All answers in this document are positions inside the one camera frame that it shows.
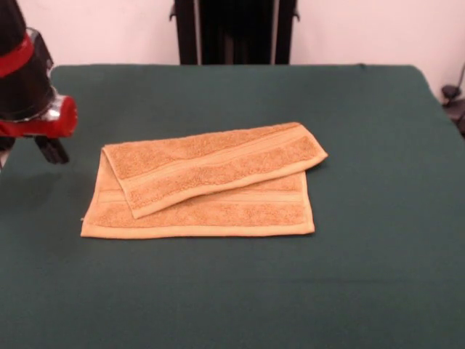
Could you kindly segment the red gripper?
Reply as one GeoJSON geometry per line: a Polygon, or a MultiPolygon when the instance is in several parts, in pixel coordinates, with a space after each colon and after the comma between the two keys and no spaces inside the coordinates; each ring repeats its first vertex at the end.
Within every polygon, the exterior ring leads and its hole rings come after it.
{"type": "Polygon", "coordinates": [[[67,164],[69,155],[59,139],[70,137],[77,126],[78,113],[75,100],[58,95],[39,116],[19,122],[1,121],[1,136],[34,137],[44,158],[51,164],[67,164]]]}

